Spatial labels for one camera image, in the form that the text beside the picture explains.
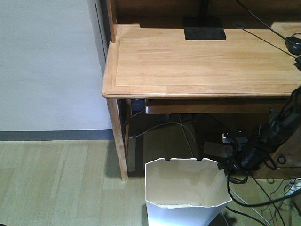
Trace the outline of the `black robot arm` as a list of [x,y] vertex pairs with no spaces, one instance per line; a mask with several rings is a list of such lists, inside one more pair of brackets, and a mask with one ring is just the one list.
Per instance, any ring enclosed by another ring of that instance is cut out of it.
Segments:
[[217,164],[219,170],[252,172],[265,164],[276,170],[270,154],[284,144],[301,125],[301,88],[295,89],[279,113],[269,110],[269,121],[254,127],[251,135],[241,130],[222,134],[222,142],[233,144],[230,157]]

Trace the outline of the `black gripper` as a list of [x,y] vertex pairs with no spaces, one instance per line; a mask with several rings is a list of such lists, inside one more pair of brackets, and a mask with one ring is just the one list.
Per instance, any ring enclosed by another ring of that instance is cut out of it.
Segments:
[[[270,126],[260,124],[254,128],[249,140],[242,145],[238,153],[238,165],[242,170],[257,170],[264,163],[269,169],[276,170],[277,166],[270,153],[275,152],[280,146],[274,138]],[[224,169],[225,176],[233,176],[240,172],[234,158],[226,158],[217,163],[219,170]]]

